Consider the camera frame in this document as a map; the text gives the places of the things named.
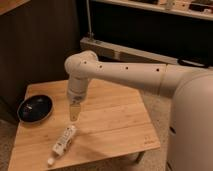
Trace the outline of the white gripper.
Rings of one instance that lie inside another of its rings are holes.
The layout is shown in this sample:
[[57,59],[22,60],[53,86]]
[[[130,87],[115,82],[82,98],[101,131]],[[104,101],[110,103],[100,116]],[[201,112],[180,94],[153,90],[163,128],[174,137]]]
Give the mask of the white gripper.
[[74,121],[76,121],[81,112],[81,104],[77,103],[81,103],[85,99],[86,90],[85,89],[72,90],[68,88],[67,97],[71,104],[75,104],[74,107],[73,105],[69,105],[70,120],[73,121],[74,119]]

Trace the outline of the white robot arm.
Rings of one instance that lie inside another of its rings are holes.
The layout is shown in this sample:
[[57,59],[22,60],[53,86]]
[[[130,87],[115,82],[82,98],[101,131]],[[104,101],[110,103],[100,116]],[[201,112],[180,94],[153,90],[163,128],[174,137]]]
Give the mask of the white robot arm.
[[85,99],[93,78],[170,98],[166,171],[213,171],[213,70],[163,63],[102,62],[91,50],[68,57],[64,66],[72,104]]

